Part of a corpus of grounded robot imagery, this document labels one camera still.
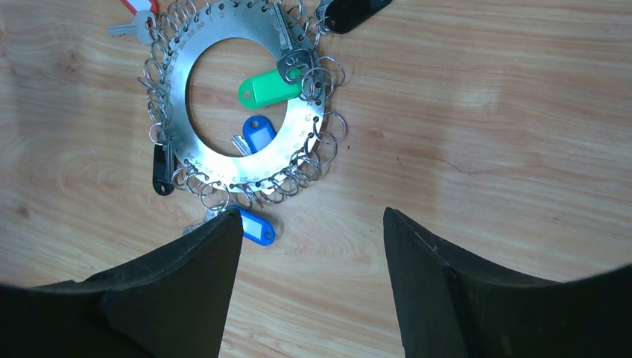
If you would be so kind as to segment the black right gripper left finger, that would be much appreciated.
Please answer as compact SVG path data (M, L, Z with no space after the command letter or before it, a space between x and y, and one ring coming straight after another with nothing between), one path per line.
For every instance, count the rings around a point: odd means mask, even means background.
M3 357L216 357L242 247L231 209L81 282L1 285Z

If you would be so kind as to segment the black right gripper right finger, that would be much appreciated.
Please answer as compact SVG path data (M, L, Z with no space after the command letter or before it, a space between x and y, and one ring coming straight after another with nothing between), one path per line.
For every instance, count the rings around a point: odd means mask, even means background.
M501 266L383 215L407 357L629 357L631 267L556 282Z

